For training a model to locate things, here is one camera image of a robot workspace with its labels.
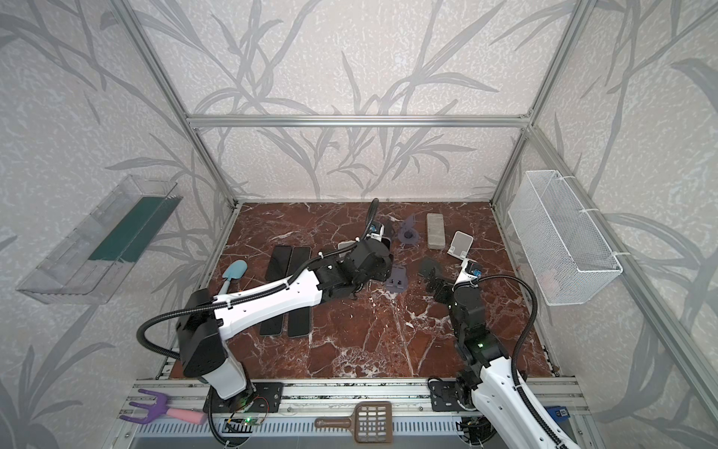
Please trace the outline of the grey angled phone stand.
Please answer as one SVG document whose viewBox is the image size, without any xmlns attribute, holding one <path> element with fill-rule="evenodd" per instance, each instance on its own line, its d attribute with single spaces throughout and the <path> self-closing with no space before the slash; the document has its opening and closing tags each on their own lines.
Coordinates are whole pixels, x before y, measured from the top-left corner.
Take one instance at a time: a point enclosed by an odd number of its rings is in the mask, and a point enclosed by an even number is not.
<svg viewBox="0 0 718 449">
<path fill-rule="evenodd" d="M 386 239 L 394 239 L 395 231 L 394 226 L 390 221 L 382 221 L 383 225 L 383 237 Z"/>
</svg>

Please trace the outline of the dark grey round phone stand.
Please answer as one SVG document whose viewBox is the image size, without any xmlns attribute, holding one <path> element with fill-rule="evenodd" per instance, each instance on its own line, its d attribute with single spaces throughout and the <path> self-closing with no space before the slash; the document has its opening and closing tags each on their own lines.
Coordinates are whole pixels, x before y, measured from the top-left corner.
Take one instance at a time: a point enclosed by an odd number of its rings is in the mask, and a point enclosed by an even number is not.
<svg viewBox="0 0 718 449">
<path fill-rule="evenodd" d="M 398 230 L 398 240 L 401 244 L 409 246 L 416 246 L 418 244 L 420 236 L 415 226 L 416 218 L 414 214 L 401 223 Z"/>
</svg>

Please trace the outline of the white framed phone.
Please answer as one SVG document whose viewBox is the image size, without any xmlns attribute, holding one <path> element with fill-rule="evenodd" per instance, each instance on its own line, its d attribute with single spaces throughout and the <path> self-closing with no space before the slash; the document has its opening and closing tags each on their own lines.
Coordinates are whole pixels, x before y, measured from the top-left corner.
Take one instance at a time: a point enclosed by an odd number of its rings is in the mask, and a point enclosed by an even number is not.
<svg viewBox="0 0 718 449">
<path fill-rule="evenodd" d="M 310 260 L 311 257 L 312 249 L 310 247 L 294 247 L 290 256 L 287 275 L 294 275 L 306 261 Z"/>
</svg>

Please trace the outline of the black phone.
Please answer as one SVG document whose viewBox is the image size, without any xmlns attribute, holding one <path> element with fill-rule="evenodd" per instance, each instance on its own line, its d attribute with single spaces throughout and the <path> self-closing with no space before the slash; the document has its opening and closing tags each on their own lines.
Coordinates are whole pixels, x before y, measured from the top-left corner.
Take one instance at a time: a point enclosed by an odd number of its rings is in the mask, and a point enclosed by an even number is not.
<svg viewBox="0 0 718 449">
<path fill-rule="evenodd" d="M 289 338 L 303 338 L 312 332 L 312 308 L 300 308 L 289 312 L 287 335 Z"/>
<path fill-rule="evenodd" d="M 277 245 L 274 247 L 265 274 L 267 282 L 276 282 L 288 276 L 292 252 L 292 246 Z"/>
<path fill-rule="evenodd" d="M 260 324 L 259 335 L 263 337 L 274 337 L 282 334 L 284 315 L 279 315 Z"/>
</svg>

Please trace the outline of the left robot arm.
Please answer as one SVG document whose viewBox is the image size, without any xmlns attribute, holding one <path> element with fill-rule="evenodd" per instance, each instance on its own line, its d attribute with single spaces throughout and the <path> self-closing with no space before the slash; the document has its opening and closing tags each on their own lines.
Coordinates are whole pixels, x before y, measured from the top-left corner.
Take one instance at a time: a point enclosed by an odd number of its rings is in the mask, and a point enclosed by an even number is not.
<svg viewBox="0 0 718 449">
<path fill-rule="evenodd" d="M 181 363 L 187 378 L 201 379 L 209 397 L 251 398 L 254 386 L 227 347 L 237 334 L 294 310 L 355 297 L 369 282 L 388 279 L 394 258 L 372 200 L 363 232 L 349 246 L 303 262 L 290 276 L 237 293 L 194 292 L 185 308 L 148 319 L 136 332 L 145 349 Z"/>
</svg>

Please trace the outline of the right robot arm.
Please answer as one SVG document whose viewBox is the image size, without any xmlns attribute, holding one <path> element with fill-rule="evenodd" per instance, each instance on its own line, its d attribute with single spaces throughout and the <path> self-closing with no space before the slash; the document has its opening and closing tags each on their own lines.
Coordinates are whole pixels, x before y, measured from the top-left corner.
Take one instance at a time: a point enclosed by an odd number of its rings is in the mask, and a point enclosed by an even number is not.
<svg viewBox="0 0 718 449">
<path fill-rule="evenodd" d="M 488 329 L 481 285 L 516 282 L 531 299 L 530 316 L 512 351 Z M 466 364 L 456 377 L 463 407 L 479 412 L 510 448 L 576 448 L 578 445 L 530 390 L 518 368 L 518 357 L 538 315 L 538 299 L 529 284 L 508 274 L 476 277 L 462 272 L 451 282 L 434 273 L 426 291 L 448 307 L 456 350 Z"/>
</svg>

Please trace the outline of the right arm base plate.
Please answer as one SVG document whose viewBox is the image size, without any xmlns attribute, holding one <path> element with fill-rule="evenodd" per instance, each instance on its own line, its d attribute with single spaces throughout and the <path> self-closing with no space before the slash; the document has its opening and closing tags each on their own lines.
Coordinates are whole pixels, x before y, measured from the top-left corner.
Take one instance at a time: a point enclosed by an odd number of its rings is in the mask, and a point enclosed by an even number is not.
<svg viewBox="0 0 718 449">
<path fill-rule="evenodd" d="M 456 381 L 437 377 L 427 379 L 431 408 L 433 412 L 463 412 L 465 409 L 459 402 Z"/>
</svg>

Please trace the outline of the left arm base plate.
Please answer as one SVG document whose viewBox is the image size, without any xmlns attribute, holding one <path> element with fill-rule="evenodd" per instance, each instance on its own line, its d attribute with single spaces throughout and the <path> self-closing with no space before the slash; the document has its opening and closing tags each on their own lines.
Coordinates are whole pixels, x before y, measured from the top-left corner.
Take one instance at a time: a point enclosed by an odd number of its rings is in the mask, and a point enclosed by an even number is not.
<svg viewBox="0 0 718 449">
<path fill-rule="evenodd" d="M 282 401 L 283 383 L 259 382 L 239 393 L 223 400 L 218 395 L 207 397 L 203 406 L 205 413 L 277 413 Z"/>
</svg>

